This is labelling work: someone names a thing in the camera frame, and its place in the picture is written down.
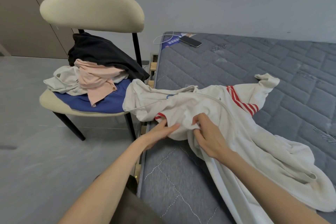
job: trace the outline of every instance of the cream upholstered backrest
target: cream upholstered backrest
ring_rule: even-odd
[[[119,33],[141,32],[145,22],[135,0],[44,0],[40,13],[56,26]]]

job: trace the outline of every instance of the person's right arm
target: person's right arm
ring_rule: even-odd
[[[194,134],[202,149],[237,176],[275,224],[329,223],[230,150],[219,128],[206,114],[196,115],[193,124],[196,122],[201,129],[195,129]]]

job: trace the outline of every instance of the white cable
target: white cable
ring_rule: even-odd
[[[171,39],[173,39],[173,36],[178,36],[179,38],[181,38],[181,36],[179,36],[179,35],[174,35],[174,31],[173,31],[172,34],[159,35],[158,37],[156,37],[156,38],[154,39],[153,44],[154,44],[154,42],[155,42],[156,39],[158,39],[158,38],[161,37],[161,36],[165,36],[165,35],[171,35],[171,38],[170,38],[169,40],[166,40],[166,41],[161,42],[161,43],[158,43],[158,44],[163,44],[163,43],[169,42]]]

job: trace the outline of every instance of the gray mattress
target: gray mattress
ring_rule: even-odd
[[[336,44],[197,34],[159,54],[157,89],[281,81],[253,118],[273,134],[308,145],[315,164],[336,184]],[[166,224],[235,223],[205,163],[187,141],[164,139],[142,159],[138,196]],[[336,213],[319,214],[336,224]]]

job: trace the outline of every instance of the door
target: door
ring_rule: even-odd
[[[0,0],[0,43],[12,56],[67,58],[73,31],[47,23],[42,1]]]

